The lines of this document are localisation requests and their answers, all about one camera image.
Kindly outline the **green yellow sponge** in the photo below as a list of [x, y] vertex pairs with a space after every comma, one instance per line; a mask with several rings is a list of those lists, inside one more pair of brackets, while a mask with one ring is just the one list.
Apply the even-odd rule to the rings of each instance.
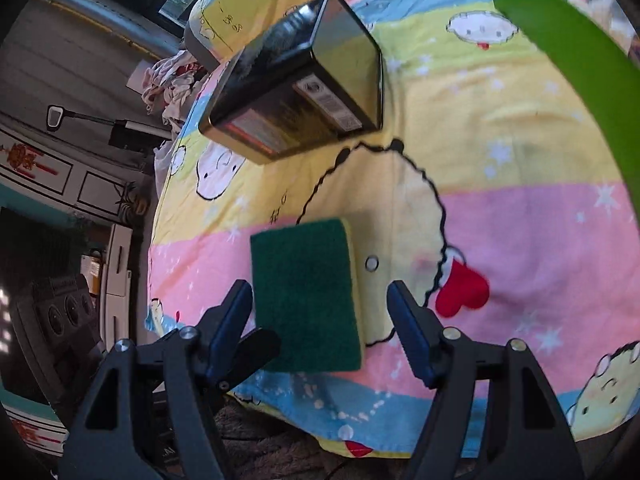
[[276, 333], [273, 373], [356, 372], [364, 341], [348, 223], [322, 219], [250, 238], [255, 323]]

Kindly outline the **green white open box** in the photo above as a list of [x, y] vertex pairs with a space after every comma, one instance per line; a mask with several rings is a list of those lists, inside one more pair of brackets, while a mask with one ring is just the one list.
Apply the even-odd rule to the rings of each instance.
[[639, 70], [618, 45], [566, 0], [494, 0], [543, 50], [600, 126], [639, 207]]

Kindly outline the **patterned clothes pile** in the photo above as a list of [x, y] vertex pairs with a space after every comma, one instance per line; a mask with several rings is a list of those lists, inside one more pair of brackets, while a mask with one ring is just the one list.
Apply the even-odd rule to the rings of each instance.
[[140, 96], [146, 114], [160, 118], [177, 134], [207, 76], [208, 70], [189, 51], [179, 50], [153, 65], [141, 61], [129, 76], [127, 87]]

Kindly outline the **colourful cartoon blanket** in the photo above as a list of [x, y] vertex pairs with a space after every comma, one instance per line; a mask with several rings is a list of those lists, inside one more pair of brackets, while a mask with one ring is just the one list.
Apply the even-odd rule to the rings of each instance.
[[[227, 64], [308, 0], [198, 0]], [[576, 440], [639, 411], [639, 229], [596, 115], [497, 0], [346, 0], [385, 58], [381, 131], [259, 166], [198, 132], [213, 72], [160, 174], [145, 328], [198, 322], [250, 277], [250, 237], [322, 217], [352, 229], [366, 331], [356, 372], [260, 372], [235, 389], [344, 456], [405, 457], [433, 396], [387, 284], [463, 333], [527, 342]]]

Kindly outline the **black rectangular box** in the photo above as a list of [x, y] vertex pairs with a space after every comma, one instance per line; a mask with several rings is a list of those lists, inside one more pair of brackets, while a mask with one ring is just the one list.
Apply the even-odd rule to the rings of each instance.
[[381, 130], [381, 48], [345, 0], [310, 0], [232, 56], [198, 124], [259, 165]]

